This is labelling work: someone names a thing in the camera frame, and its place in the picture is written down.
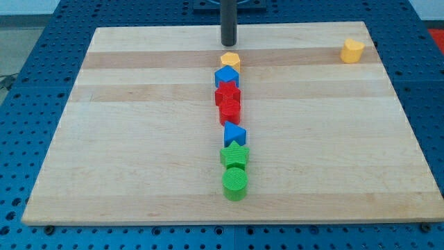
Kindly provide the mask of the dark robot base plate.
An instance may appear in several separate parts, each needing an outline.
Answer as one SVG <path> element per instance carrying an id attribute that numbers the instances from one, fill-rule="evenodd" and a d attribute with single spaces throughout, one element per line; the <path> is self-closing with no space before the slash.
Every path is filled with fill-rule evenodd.
<path id="1" fill-rule="evenodd" d="M 206 13 L 220 10 L 220 0 L 193 0 L 195 13 Z M 266 10 L 267 0 L 237 0 L 237 10 Z"/>

